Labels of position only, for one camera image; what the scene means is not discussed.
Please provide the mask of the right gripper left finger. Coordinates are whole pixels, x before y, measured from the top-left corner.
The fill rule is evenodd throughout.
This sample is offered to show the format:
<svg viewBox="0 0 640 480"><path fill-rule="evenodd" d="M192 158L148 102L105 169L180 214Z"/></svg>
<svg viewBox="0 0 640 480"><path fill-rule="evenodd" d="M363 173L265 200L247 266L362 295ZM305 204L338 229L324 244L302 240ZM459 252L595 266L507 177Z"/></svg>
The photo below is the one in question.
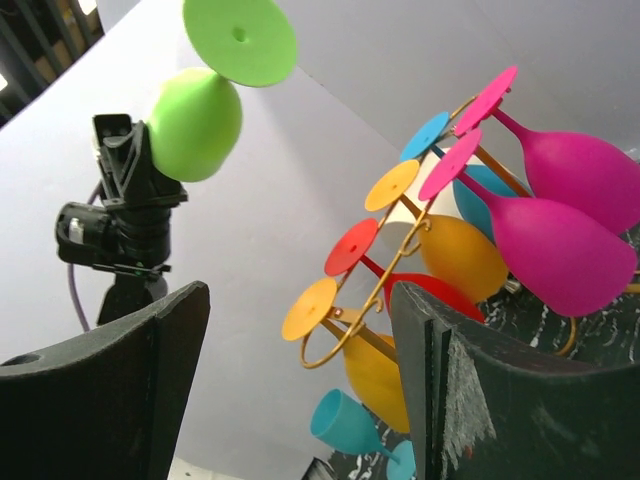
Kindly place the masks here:
<svg viewBox="0 0 640 480"><path fill-rule="evenodd" d="M4 479L165 479L210 314L194 281L1 365Z"/></svg>

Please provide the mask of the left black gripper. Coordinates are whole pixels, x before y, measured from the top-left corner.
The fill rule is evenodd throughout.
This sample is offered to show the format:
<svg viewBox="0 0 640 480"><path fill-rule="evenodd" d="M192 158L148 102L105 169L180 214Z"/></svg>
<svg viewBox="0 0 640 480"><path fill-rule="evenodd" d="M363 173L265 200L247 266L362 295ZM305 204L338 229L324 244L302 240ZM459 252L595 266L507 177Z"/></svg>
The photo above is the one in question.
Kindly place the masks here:
<svg viewBox="0 0 640 480"><path fill-rule="evenodd" d="M104 206L177 206L188 200L181 183L152 167L144 121L128 114L99 114L92 119Z"/></svg>

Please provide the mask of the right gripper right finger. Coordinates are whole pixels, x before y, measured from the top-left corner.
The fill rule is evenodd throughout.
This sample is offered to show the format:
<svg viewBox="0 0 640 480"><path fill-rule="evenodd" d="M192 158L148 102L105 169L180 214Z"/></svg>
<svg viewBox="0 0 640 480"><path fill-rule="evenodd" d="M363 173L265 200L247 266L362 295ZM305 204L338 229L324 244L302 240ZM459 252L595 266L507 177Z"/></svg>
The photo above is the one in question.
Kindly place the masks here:
<svg viewBox="0 0 640 480"><path fill-rule="evenodd" d="M455 311L419 286L391 320L421 479L635 479L639 316L571 359Z"/></svg>

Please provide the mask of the green wine glass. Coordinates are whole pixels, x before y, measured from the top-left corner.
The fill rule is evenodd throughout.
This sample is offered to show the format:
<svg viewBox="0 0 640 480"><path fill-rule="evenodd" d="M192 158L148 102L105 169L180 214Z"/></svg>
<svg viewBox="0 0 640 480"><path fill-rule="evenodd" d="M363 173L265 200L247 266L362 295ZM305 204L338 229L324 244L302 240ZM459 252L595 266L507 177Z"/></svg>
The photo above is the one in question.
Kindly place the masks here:
<svg viewBox="0 0 640 480"><path fill-rule="evenodd" d="M297 43L287 16L269 0L185 1L182 20L204 64L162 85L146 126L155 168L193 183L213 176L240 136L236 88L284 81L296 65Z"/></svg>

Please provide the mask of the orange wine glass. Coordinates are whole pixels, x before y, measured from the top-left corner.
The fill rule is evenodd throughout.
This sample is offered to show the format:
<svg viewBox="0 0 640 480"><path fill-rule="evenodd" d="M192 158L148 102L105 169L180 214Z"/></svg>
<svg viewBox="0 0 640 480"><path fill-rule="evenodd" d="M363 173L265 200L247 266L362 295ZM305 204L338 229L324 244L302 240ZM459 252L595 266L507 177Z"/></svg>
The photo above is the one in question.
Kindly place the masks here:
<svg viewBox="0 0 640 480"><path fill-rule="evenodd" d="M417 218L400 197L405 196L422 211L426 203L417 194L433 166L431 161L426 166L417 160L401 162L375 183L365 199L367 211L382 210L387 214L378 239L392 251L398 250ZM429 275L453 286L470 301L480 303L505 286L509 270L490 240L453 212L453 204L453 185L448 184L427 214L431 229L416 233L421 244L419 255Z"/></svg>
<svg viewBox="0 0 640 480"><path fill-rule="evenodd" d="M389 335L378 335L364 322L370 310L379 313L384 302L376 297L359 309L335 305L338 282L325 277L308 287L287 313L282 325L284 340L301 342L300 364L306 369L323 366L342 354L349 384L358 399L398 433L410 430L395 343ZM312 332L324 326L337 340L321 359L305 359Z"/></svg>

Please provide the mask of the magenta wine glass front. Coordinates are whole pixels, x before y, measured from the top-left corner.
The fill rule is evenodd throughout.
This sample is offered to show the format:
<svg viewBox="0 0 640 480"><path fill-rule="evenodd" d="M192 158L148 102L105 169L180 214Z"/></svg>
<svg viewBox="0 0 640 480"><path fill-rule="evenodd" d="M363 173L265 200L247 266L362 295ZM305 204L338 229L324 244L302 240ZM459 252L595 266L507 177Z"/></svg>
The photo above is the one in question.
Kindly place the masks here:
<svg viewBox="0 0 640 480"><path fill-rule="evenodd" d="M419 192L432 199L460 180L488 207L496 247L514 276L551 310L586 316L610 304L631 283L634 248L596 220L568 205L535 197L494 194L466 171L483 132L475 129L439 157Z"/></svg>

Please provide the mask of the magenta wine glass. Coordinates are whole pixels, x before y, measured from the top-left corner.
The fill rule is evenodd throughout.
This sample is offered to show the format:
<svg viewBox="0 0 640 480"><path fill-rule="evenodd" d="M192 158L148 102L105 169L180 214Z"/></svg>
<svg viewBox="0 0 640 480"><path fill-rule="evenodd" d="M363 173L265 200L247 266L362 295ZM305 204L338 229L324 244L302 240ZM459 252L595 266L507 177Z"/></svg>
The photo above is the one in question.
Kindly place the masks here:
<svg viewBox="0 0 640 480"><path fill-rule="evenodd" d="M458 137L493 116L519 140L535 196L572 206L615 234L639 224L639 164L613 144L580 132L531 130L499 108L518 67L506 68L454 127Z"/></svg>
<svg viewBox="0 0 640 480"><path fill-rule="evenodd" d="M475 129L439 157L419 192L432 199L460 180L488 207L496 247L514 276L551 310L586 316L610 304L631 283L634 248L596 220L568 205L535 197L494 194L466 171L483 132Z"/></svg>

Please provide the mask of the red wine glass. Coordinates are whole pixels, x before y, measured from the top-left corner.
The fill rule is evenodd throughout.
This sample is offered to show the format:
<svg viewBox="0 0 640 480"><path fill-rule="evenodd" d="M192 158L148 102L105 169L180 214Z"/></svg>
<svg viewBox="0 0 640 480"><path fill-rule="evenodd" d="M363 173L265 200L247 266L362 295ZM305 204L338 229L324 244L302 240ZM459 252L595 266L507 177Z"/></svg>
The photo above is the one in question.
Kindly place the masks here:
<svg viewBox="0 0 640 480"><path fill-rule="evenodd" d="M385 269L367 256L367 252L374 243L377 233L378 222L374 218L367 218L352 226L337 241L329 253L324 264L325 274L338 276L346 273L358 263L363 263L378 279L381 279ZM413 283L431 293L455 311L480 324L485 323L483 313L461 292L440 279L415 272L391 273L384 282L383 294L387 311L391 310L392 289L397 282Z"/></svg>

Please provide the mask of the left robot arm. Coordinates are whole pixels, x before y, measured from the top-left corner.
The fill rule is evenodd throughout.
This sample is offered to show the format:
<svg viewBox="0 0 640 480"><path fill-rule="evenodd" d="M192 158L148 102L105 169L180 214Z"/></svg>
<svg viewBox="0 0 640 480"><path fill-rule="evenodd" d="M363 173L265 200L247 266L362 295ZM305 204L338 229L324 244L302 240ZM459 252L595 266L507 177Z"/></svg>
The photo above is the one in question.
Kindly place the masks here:
<svg viewBox="0 0 640 480"><path fill-rule="evenodd" d="M57 217L58 257L114 275L99 326L136 312L167 294L171 211L188 200L182 184L153 165L150 133L127 114L93 117L101 179L99 206L69 202Z"/></svg>

